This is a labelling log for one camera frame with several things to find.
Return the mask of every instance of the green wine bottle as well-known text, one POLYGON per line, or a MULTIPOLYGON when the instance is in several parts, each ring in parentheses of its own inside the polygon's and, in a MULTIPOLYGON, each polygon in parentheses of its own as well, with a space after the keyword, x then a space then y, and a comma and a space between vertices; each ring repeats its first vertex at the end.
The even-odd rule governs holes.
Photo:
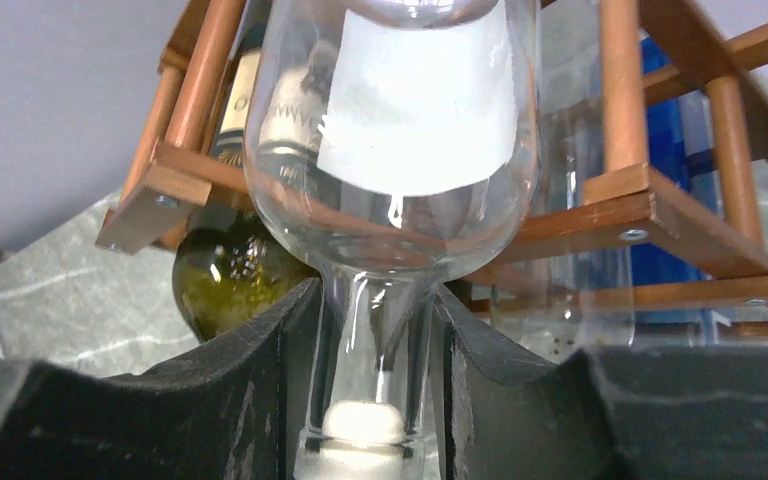
MULTIPOLYGON (((237 51, 236 75, 210 151, 219 161, 240 168, 265 28, 264 23, 252 26, 237 51)), ((188 222, 172 267, 172 289, 181 315, 206 341, 262 312, 315 275, 316 270, 272 238, 256 214, 208 202, 188 222)))
POLYGON ((464 279, 458 279, 446 282, 443 285, 448 288, 455 297, 466 306, 466 308, 470 307, 470 303, 472 303, 472 283, 464 279))

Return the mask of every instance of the blue bottle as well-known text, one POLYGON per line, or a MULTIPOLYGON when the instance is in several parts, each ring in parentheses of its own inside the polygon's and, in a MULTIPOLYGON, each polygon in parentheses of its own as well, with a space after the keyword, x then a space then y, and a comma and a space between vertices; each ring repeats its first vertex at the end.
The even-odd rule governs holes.
MULTIPOLYGON (((669 63, 651 38, 641 43, 643 70, 648 73, 669 63)), ((690 174, 685 162, 684 136, 678 99, 667 100, 646 110, 649 137, 649 162, 679 188, 690 191, 690 174)), ((655 245, 631 247, 634 285, 693 282, 701 272, 694 266, 655 245)), ((640 323, 694 323, 700 321, 699 310, 639 312, 640 323)))

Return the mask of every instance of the wine bottle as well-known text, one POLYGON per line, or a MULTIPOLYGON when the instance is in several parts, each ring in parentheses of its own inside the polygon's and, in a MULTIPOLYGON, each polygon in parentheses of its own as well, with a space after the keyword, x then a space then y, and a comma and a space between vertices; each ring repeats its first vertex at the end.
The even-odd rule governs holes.
MULTIPOLYGON (((242 168, 243 133, 260 60, 265 23, 251 27, 232 66, 236 73, 224 100, 210 155, 242 168)), ((245 322, 316 271, 297 260, 254 213, 209 201, 189 220, 172 268, 175 302, 206 341, 245 322)))
POLYGON ((448 288, 449 291, 452 292, 464 306, 466 306, 466 308, 469 308, 472 303, 472 283, 461 278, 446 282, 443 285, 445 285, 445 287, 448 288))
MULTIPOLYGON (((652 38, 641 42, 643 71, 649 73, 669 64, 667 55, 652 38)), ((690 191, 690 176, 685 163, 685 139, 679 100, 671 99, 646 110, 649 162, 661 174, 685 191, 690 191)), ((652 244, 631 247, 634 285, 695 282, 701 272, 694 266, 652 244)), ((700 310, 639 312, 638 323, 698 323, 700 310)))

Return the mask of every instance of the wooden wine rack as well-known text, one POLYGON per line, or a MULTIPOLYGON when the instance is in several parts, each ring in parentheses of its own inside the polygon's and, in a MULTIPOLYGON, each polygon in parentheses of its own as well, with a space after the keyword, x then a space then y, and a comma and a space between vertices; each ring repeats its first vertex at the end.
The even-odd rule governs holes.
MULTIPOLYGON (((245 5, 190 0, 161 55, 160 84, 122 200, 97 245, 129 254, 148 246, 174 250, 186 219, 208 198, 252 209, 243 172, 205 155, 245 5)), ((768 24, 726 41, 693 0, 603 0, 599 15, 605 173, 585 182, 584 206, 528 219, 511 245, 468 279, 527 294, 533 279, 510 263, 650 242, 716 280, 635 287, 633 295, 592 292, 598 308, 740 306, 747 299, 768 305, 768 252, 750 166, 768 161, 768 97, 747 73, 768 64, 768 24), (671 65, 643 75, 639 28, 671 65), (725 220, 648 163, 647 105, 697 89, 711 103, 725 220), (630 230, 647 236, 628 241, 623 233, 630 230)), ((744 330, 764 334, 763 324, 744 330)))

